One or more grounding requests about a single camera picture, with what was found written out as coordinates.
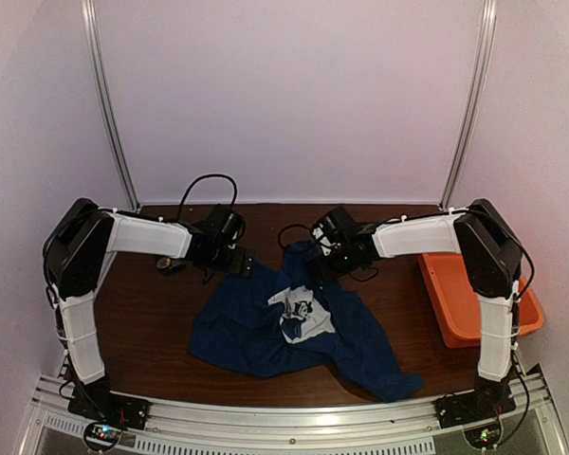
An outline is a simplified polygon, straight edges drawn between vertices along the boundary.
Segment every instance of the white backdrop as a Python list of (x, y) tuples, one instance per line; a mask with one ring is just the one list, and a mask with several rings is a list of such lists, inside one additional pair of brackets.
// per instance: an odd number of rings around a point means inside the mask
[[(97, 4), (142, 203), (232, 174), (247, 202), (436, 202), (483, 2), (111, 0)], [(227, 197), (203, 183), (191, 197)]]

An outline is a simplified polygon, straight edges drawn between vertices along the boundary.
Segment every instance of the white wall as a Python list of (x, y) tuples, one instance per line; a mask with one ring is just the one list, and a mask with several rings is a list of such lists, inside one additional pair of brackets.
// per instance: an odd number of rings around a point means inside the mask
[(41, 247), (69, 205), (125, 204), (101, 123), (80, 2), (0, 0), (0, 454), (60, 353)]
[(495, 46), (457, 205), (492, 200), (531, 253), (540, 361), (569, 437), (569, 2), (500, 2)]
[[(143, 202), (201, 173), (251, 202), (436, 202), (483, 2), (98, 2), (124, 152)], [(204, 183), (195, 201), (226, 198)]]

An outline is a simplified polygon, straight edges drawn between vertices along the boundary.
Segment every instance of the blue cloth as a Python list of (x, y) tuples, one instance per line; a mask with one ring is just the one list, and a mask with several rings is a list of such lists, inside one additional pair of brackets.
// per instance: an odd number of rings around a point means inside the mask
[[(297, 251), (307, 247), (293, 246)], [(194, 321), (190, 354), (260, 377), (333, 361), (343, 377), (384, 402), (421, 389), (419, 375), (400, 370), (385, 332), (358, 294), (343, 291), (337, 282), (314, 281), (306, 260), (307, 254), (285, 254), (281, 272), (255, 263), (250, 278), (227, 276)], [(305, 301), (268, 304), (278, 293), (298, 288), (311, 292), (314, 310)], [(303, 338), (304, 322), (317, 314), (328, 315), (330, 321)]]

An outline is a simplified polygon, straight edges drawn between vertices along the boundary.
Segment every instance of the aluminum frame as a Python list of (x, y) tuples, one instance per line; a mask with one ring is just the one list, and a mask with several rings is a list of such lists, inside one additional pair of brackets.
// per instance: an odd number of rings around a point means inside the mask
[(447, 178), (445, 190), (443, 191), (443, 196), (439, 204), (441, 209), (446, 209), (450, 206), (451, 198), (459, 181), (464, 159), (468, 152), (468, 145), (478, 113), (479, 101), (485, 86), (486, 72), (489, 67), (489, 61), (491, 60), (491, 49), (493, 48), (496, 23), (497, 0), (485, 0), (466, 112), (464, 113), (462, 128), (457, 139), (457, 146), (455, 148), (453, 161), (451, 162), (449, 177)]
[(114, 116), (114, 107), (110, 98), (110, 92), (105, 76), (105, 68), (103, 67), (103, 57), (101, 55), (101, 42), (99, 37), (99, 29), (97, 27), (97, 18), (95, 15), (95, 0), (82, 0), (84, 31), (88, 42), (88, 49), (91, 56), (91, 65), (93, 67), (93, 75), (95, 76), (95, 85), (99, 96), (101, 117), (105, 124), (105, 131), (109, 139), (110, 149), (116, 164), (116, 170), (119, 175), (120, 183), (124, 188), (126, 200), (129, 209), (138, 209), (140, 207), (137, 193), (133, 185), (133, 179), (126, 164), (124, 151), (122, 150), (122, 142), (120, 140), (116, 117)]
[[(549, 453), (567, 455), (568, 447), (543, 376), (535, 373), (525, 381), (531, 392), (530, 408), (541, 418)], [(26, 417), (28, 424), (19, 437), (18, 454), (35, 454), (44, 428), (74, 436), (82, 434), (88, 421), (67, 412), (68, 402), (59, 395), (63, 383), (57, 377), (40, 377)], [(512, 381), (510, 387), (517, 409), (506, 416), (519, 415), (526, 403), (524, 390), (518, 380)], [(72, 387), (64, 387), (63, 392), (68, 396)], [(136, 453), (175, 455), (377, 455), (381, 450), (388, 453), (389, 447), (397, 453), (394, 449), (404, 446), (415, 446), (415, 452), (408, 450), (412, 454), (431, 454), (434, 452), (430, 441), (434, 436), (461, 429), (439, 427), (433, 405), (436, 398), (439, 397), (393, 404), (296, 409), (235, 408), (146, 397), (150, 401), (146, 428), (126, 431), (121, 445)]]

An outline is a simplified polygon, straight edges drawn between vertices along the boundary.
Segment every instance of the white graphic on shirt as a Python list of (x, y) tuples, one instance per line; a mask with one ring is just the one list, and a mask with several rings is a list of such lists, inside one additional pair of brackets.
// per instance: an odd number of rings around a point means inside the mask
[(322, 308), (314, 299), (314, 292), (305, 286), (293, 290), (287, 287), (267, 301), (268, 305), (277, 303), (284, 307), (280, 325), (286, 342), (296, 344), (325, 332), (335, 333), (331, 313)]

